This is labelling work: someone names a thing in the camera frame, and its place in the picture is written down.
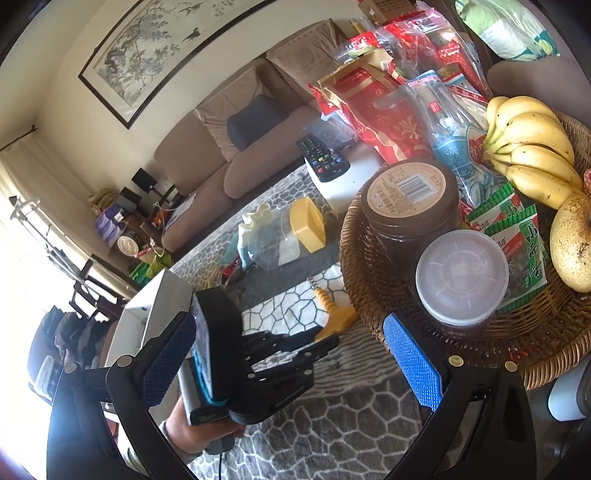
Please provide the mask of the person's left hand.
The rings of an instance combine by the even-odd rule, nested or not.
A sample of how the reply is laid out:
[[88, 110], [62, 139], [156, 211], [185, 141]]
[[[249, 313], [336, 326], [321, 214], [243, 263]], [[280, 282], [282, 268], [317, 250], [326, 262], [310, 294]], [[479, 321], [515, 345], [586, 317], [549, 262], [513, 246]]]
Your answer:
[[169, 443], [188, 455], [197, 455], [211, 442], [226, 435], [238, 437], [245, 432], [245, 426], [229, 419], [214, 423], [191, 426], [188, 423], [183, 398], [179, 397], [169, 417], [164, 422]]

